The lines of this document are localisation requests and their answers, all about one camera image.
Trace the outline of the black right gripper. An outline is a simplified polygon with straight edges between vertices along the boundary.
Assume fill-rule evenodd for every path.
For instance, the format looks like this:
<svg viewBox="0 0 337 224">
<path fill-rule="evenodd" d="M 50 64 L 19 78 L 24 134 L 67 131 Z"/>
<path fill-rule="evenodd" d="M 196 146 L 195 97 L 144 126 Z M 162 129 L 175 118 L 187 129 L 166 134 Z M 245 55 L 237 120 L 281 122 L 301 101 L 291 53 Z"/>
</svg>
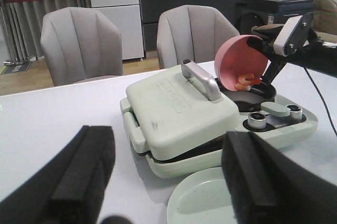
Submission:
<svg viewBox="0 0 337 224">
<path fill-rule="evenodd" d="M 262 82 L 252 87 L 253 92 L 276 92 L 272 82 L 286 65 L 286 62 L 281 60 L 294 55 L 309 41 L 313 15 L 306 13 L 301 16 L 303 17 L 299 25 L 286 44 L 285 51 L 289 53 L 286 57 L 277 55 L 273 49 L 274 41 L 285 23 L 255 26 L 251 29 L 251 33 L 256 36 L 249 37 L 246 42 L 247 45 L 261 52 L 271 61 L 262 75 Z"/>
</svg>

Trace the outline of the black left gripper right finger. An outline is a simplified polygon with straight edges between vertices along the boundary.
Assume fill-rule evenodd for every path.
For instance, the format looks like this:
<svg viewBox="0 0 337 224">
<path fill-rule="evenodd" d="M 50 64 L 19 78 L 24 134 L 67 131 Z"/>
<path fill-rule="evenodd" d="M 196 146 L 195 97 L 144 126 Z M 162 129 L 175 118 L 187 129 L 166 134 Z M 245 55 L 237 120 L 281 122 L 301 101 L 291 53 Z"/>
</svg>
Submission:
<svg viewBox="0 0 337 224">
<path fill-rule="evenodd" d="M 238 223 L 336 223 L 336 185 L 253 132 L 223 136 L 221 166 Z"/>
</svg>

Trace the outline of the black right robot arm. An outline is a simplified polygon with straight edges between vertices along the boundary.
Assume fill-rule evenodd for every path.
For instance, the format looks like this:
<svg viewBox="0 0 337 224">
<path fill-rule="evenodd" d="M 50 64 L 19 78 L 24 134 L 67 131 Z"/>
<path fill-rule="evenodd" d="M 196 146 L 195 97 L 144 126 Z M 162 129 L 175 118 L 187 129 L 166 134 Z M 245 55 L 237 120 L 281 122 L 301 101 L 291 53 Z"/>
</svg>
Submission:
<svg viewBox="0 0 337 224">
<path fill-rule="evenodd" d="M 284 24 L 254 26 L 251 34 L 263 42 L 260 51 L 271 64 L 262 81 L 272 83 L 288 63 L 336 77 L 336 43 L 327 45 L 311 27 L 312 15 L 290 17 Z"/>
</svg>

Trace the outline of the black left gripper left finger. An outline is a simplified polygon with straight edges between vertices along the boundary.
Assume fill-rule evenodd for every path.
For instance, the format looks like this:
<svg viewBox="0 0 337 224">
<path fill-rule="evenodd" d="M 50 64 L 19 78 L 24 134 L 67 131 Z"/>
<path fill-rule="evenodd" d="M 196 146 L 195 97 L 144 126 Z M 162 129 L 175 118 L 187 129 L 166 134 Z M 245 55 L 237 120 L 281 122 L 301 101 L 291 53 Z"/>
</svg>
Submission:
<svg viewBox="0 0 337 224">
<path fill-rule="evenodd" d="M 1 223 L 96 223 L 115 163 L 110 126 L 83 126 L 1 202 Z"/>
</svg>

